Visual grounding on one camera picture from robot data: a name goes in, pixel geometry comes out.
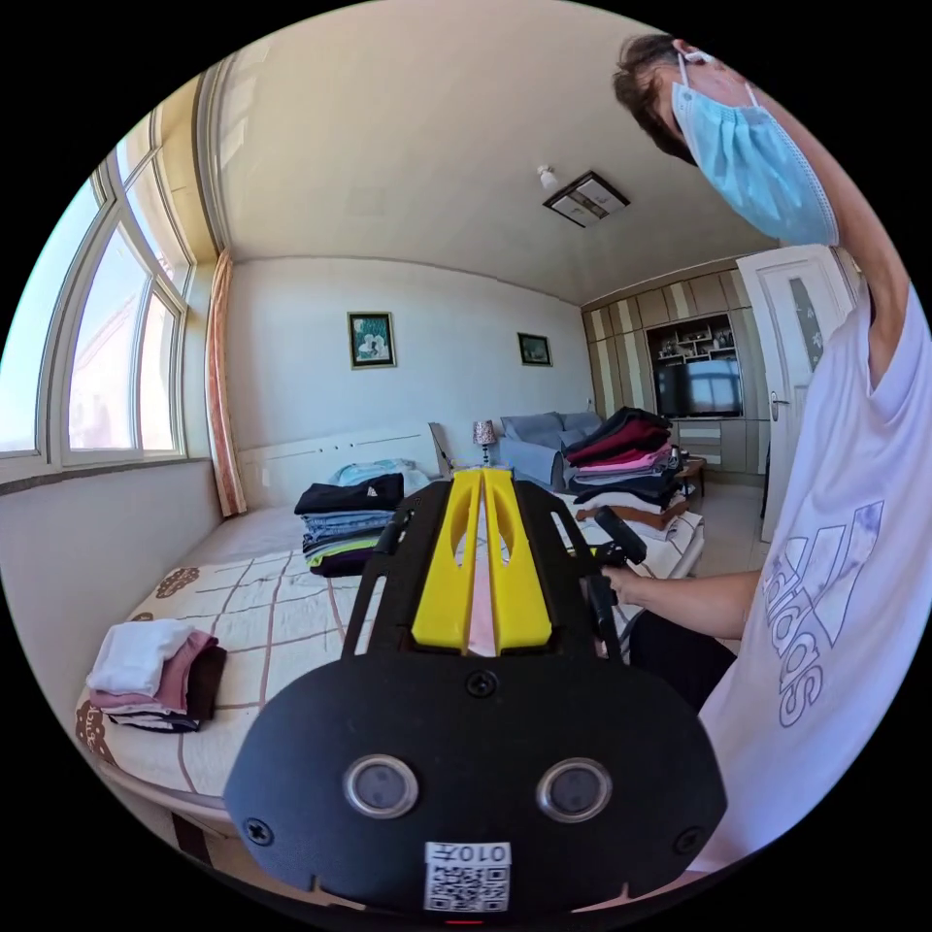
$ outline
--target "qr code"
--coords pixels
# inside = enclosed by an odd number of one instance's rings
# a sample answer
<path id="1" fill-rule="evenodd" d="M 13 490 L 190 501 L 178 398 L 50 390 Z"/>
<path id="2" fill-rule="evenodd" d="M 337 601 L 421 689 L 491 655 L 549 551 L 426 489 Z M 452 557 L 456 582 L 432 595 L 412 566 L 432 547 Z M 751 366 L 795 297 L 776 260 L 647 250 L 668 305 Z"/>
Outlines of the qr code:
<path id="1" fill-rule="evenodd" d="M 428 864 L 427 870 L 427 910 L 502 913 L 508 909 L 508 867 Z"/>

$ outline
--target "white door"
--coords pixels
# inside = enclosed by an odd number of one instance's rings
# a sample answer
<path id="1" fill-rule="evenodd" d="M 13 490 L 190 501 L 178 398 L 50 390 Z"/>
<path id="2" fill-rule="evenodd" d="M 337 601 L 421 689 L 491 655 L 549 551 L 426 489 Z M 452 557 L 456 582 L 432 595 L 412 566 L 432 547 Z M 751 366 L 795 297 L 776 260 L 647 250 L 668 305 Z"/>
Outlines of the white door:
<path id="1" fill-rule="evenodd" d="M 770 543 L 789 482 L 806 389 L 825 342 L 854 306 L 849 279 L 824 246 L 738 259 L 760 333 L 770 410 L 770 484 L 761 539 Z"/>

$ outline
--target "window pane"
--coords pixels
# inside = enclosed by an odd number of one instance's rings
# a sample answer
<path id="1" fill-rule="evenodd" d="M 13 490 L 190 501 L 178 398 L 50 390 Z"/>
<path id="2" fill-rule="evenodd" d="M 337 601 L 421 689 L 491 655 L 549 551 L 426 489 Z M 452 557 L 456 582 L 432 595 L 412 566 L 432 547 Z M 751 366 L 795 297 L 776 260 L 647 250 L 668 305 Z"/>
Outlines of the window pane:
<path id="1" fill-rule="evenodd" d="M 130 379 L 149 278 L 120 230 L 107 244 L 78 331 L 68 405 L 71 449 L 132 449 Z"/>
<path id="2" fill-rule="evenodd" d="M 187 274 L 187 260 L 158 193 L 152 162 L 129 189 L 129 205 L 165 274 L 172 282 L 183 282 Z"/>
<path id="3" fill-rule="evenodd" d="M 149 149 L 149 115 L 146 115 L 116 147 L 116 164 L 122 182 L 133 174 L 133 169 L 149 154 Z"/>
<path id="4" fill-rule="evenodd" d="M 84 182 L 51 231 L 19 298 L 0 357 L 0 451 L 36 448 L 39 373 L 51 316 L 68 269 L 97 211 L 90 181 Z"/>
<path id="5" fill-rule="evenodd" d="M 174 449 L 172 438 L 172 339 L 175 315 L 153 294 L 143 332 L 139 414 L 143 449 Z"/>

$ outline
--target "ceiling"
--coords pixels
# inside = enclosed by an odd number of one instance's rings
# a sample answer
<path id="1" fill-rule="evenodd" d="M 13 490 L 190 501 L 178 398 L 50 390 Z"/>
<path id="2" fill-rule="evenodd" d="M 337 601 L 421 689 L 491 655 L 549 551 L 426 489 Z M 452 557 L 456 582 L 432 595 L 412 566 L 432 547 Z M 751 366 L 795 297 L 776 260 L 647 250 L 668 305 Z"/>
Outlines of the ceiling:
<path id="1" fill-rule="evenodd" d="M 216 128 L 234 259 L 420 262 L 583 304 L 772 248 L 615 101 L 643 31 L 561 0 L 382 0 L 241 50 Z M 542 206 L 539 165 L 592 169 L 631 205 L 575 226 Z"/>

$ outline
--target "sticker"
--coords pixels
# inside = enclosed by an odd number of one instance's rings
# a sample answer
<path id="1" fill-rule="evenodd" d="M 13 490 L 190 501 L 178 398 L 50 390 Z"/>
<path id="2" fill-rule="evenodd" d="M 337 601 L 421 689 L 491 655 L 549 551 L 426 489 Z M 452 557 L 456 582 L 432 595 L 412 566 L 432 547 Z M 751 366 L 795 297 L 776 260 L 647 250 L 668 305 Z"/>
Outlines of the sticker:
<path id="1" fill-rule="evenodd" d="M 428 842 L 424 909 L 441 913 L 504 913 L 512 877 L 509 842 Z"/>

